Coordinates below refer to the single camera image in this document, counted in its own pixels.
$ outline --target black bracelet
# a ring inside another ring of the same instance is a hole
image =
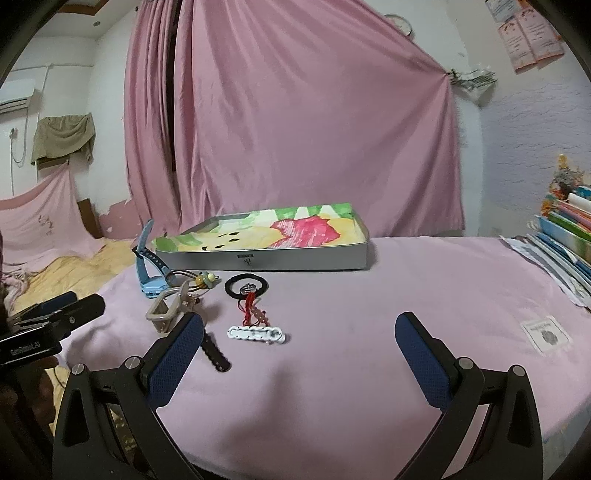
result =
[[[267,283],[267,281],[264,278],[257,277],[256,275],[253,275],[252,273],[243,273],[241,275],[236,275],[236,277],[232,277],[230,280],[228,280],[226,282],[226,285],[225,285],[226,293],[228,295],[230,295],[233,299],[246,300],[245,294],[234,292],[232,290],[232,287],[234,286],[234,284],[237,281],[245,280],[247,278],[250,278],[251,280],[256,280],[257,282],[259,282],[261,284],[261,288],[257,289],[257,291],[255,292],[255,297],[260,297],[269,288],[269,284]]]

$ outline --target poster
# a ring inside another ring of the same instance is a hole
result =
[[[532,7],[515,15],[536,61],[564,55],[560,41],[550,23]]]
[[[486,0],[486,6],[497,23],[504,23],[521,9],[517,0]]]
[[[536,63],[523,30],[513,18],[501,25],[499,34],[505,43],[511,64],[516,72],[523,67]]]

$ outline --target curtain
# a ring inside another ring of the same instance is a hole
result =
[[[175,4],[176,0],[158,0],[140,5],[125,69],[129,190],[142,223],[154,219],[153,235],[175,235],[180,227],[166,108],[166,67]]]
[[[174,90],[183,229],[339,202],[373,236],[464,227],[446,72],[362,0],[184,1]]]

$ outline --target bed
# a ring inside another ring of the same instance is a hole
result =
[[[73,291],[78,298],[96,293],[109,280],[134,262],[131,240],[105,239],[105,246],[93,257],[59,257],[45,270],[30,278],[28,290],[19,296],[13,312]],[[64,366],[48,371],[54,385],[54,405],[59,410],[69,370]]]
[[[368,271],[262,274],[270,287],[261,308],[289,335],[284,345],[229,339],[242,318],[236,301],[223,285],[205,293],[206,328],[233,367],[219,373],[198,352],[159,409],[179,447],[230,479],[394,478],[439,416],[394,339],[396,317],[412,310],[456,356],[481,368],[527,369],[548,478],[589,419],[590,314],[498,239],[379,238],[372,256]],[[117,367],[158,338],[134,267],[99,293],[106,312],[63,342],[65,365]],[[544,356],[520,324],[548,316],[570,343]],[[449,472],[470,448],[465,442]]]

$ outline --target white wall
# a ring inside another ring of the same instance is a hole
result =
[[[450,19],[445,0],[366,0],[381,14],[406,18],[414,30],[414,42],[445,69],[469,72],[466,48],[455,22]],[[479,108],[456,95],[460,126],[462,203],[466,216],[465,235],[479,229],[482,201],[482,134]]]
[[[131,198],[127,183],[123,129],[123,93],[132,9],[98,41],[89,84],[88,110],[96,127],[94,162],[89,170],[90,198],[98,214]]]
[[[547,192],[556,159],[591,170],[591,83],[566,44],[566,55],[516,74],[483,1],[446,0],[472,64],[497,72],[481,110],[485,152],[481,235],[527,231]]]
[[[95,47],[96,40],[90,38],[33,38],[15,63],[7,79],[32,79],[35,81],[35,95],[28,111],[0,115],[0,198],[12,196],[13,186],[14,194],[20,194],[37,182],[35,166],[31,165],[31,152],[40,118],[87,113],[88,84]],[[64,63],[85,66],[60,66]],[[18,131],[13,140],[14,157],[20,160],[23,153],[25,155],[20,167],[10,159],[8,135],[11,128]],[[72,158],[72,166],[78,197],[86,198],[88,165]],[[41,171],[40,177],[45,174],[46,171]]]

